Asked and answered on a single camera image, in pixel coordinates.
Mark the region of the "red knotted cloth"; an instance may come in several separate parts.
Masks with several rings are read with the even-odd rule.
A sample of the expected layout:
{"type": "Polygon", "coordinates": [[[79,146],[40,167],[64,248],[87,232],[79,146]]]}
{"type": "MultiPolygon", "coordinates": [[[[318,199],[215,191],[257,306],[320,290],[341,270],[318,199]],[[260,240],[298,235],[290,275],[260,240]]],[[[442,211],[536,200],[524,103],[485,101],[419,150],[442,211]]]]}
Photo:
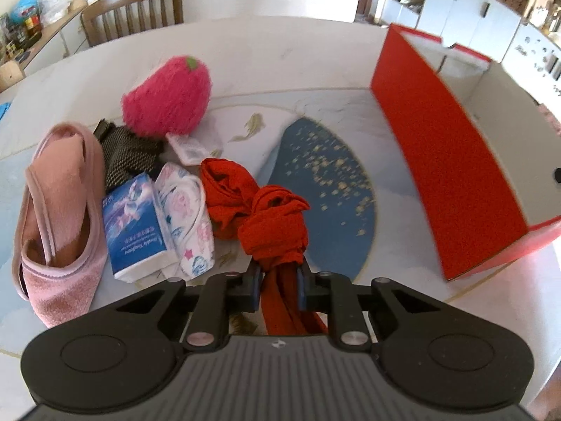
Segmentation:
{"type": "Polygon", "coordinates": [[[200,177],[206,208],[220,240],[239,240],[262,268],[262,316],[269,335],[325,335],[320,317],[299,308],[298,268],[308,232],[302,197],[279,185],[260,187],[236,162],[207,158],[200,177]]]}

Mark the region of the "cartoon patterned face mask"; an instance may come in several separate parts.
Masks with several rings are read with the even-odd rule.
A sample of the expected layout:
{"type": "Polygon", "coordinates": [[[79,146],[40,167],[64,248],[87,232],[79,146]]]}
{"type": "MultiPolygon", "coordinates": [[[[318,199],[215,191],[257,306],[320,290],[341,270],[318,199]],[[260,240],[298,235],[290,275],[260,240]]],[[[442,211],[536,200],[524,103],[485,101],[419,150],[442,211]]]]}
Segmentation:
{"type": "Polygon", "coordinates": [[[215,244],[202,181],[167,162],[155,186],[179,260],[163,275],[189,281],[206,274],[215,265],[215,244]]]}

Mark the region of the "blue tissue packet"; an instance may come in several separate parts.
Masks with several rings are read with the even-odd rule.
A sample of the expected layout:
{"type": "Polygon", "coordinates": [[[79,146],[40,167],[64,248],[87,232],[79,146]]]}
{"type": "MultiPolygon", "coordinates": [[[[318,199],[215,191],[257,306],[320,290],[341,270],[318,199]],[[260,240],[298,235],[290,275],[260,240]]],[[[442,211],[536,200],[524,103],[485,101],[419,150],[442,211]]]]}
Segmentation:
{"type": "Polygon", "coordinates": [[[178,263],[154,182],[140,174],[106,195],[104,234],[115,279],[134,283],[178,263]]]}

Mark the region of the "small clear plastic packet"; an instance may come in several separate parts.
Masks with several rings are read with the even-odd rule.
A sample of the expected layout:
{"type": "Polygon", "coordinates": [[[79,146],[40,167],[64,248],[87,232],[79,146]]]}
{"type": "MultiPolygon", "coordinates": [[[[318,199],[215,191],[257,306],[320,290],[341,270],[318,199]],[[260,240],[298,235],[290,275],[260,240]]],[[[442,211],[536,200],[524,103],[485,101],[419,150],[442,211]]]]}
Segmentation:
{"type": "Polygon", "coordinates": [[[205,148],[196,138],[188,135],[167,133],[167,143],[175,154],[176,159],[185,166],[200,165],[207,158],[219,158],[223,149],[205,148]]]}

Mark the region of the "black dotted mesh cloth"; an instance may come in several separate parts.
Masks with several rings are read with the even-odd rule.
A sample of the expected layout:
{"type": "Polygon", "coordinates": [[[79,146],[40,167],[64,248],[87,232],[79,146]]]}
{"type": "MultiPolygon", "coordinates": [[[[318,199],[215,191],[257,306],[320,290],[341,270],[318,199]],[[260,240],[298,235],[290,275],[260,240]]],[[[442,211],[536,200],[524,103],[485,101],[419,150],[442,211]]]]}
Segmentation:
{"type": "Polygon", "coordinates": [[[160,174],[163,141],[139,137],[107,120],[100,120],[94,135],[103,149],[107,194],[140,174],[146,173],[153,181],[160,174]]]}

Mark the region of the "pink fabric slipper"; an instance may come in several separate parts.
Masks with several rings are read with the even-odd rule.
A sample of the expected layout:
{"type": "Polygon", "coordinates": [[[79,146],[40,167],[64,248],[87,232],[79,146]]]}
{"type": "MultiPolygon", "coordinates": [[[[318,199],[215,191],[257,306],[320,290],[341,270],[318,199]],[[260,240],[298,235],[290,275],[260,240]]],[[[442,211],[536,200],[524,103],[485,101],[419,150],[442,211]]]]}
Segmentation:
{"type": "Polygon", "coordinates": [[[79,123],[59,123],[25,170],[12,280],[48,327],[88,312],[107,261],[104,155],[79,123]]]}

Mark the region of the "pink strawberry plush toy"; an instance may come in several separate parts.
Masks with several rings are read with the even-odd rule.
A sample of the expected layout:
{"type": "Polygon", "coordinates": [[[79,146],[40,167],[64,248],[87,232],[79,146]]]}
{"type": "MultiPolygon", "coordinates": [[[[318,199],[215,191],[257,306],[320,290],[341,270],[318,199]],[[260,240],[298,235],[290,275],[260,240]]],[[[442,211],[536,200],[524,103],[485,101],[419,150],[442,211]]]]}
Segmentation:
{"type": "Polygon", "coordinates": [[[124,124],[142,137],[188,135],[203,119],[210,96],[206,64],[192,56],[175,56],[124,94],[124,124]]]}

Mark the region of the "red and white cardboard box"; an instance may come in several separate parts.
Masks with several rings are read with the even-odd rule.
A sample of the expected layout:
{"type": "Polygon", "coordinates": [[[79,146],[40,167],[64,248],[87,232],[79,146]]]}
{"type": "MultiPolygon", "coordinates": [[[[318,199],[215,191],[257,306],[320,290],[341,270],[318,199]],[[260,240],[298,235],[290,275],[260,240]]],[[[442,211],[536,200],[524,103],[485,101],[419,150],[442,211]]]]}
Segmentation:
{"type": "Polygon", "coordinates": [[[394,24],[371,90],[409,166],[445,279],[559,237],[559,136],[500,64],[394,24]]]}

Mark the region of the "blue glove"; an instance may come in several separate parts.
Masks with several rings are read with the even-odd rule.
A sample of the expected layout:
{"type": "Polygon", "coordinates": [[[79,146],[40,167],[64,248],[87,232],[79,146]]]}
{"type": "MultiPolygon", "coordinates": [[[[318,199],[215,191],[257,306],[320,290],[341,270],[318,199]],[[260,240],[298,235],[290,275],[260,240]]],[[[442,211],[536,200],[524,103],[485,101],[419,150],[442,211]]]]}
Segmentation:
{"type": "Polygon", "coordinates": [[[4,117],[4,115],[9,110],[10,107],[11,107],[11,103],[2,103],[0,105],[0,120],[4,117]]]}

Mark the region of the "brown wooden chair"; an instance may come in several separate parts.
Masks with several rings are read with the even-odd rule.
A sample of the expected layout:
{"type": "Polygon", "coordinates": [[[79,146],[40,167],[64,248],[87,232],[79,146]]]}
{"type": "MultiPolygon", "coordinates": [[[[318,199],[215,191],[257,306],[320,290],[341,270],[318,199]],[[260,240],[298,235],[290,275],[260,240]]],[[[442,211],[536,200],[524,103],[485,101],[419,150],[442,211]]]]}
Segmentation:
{"type": "Polygon", "coordinates": [[[81,13],[81,22],[91,47],[147,32],[183,24],[183,0],[97,0],[81,13]]]}

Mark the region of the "white kitchen cabinet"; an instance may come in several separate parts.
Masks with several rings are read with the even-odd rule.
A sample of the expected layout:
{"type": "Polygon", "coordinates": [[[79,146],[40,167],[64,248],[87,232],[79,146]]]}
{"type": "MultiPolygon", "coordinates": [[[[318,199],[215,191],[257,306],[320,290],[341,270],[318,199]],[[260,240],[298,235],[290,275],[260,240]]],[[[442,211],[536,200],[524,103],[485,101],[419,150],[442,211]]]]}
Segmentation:
{"type": "Polygon", "coordinates": [[[385,0],[381,22],[434,35],[501,63],[538,103],[560,104],[560,41],[524,21],[500,0],[423,0],[419,12],[385,0]]]}

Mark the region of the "white sideboard with clutter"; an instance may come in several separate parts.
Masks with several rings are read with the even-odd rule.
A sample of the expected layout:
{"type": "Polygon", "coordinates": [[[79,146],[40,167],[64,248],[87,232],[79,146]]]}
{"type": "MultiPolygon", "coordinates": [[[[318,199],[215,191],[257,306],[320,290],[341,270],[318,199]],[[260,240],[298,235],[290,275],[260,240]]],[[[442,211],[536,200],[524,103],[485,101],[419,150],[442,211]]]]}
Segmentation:
{"type": "Polygon", "coordinates": [[[81,22],[87,0],[69,2],[63,16],[44,27],[28,41],[31,45],[1,65],[1,91],[28,76],[89,48],[81,22]]]}

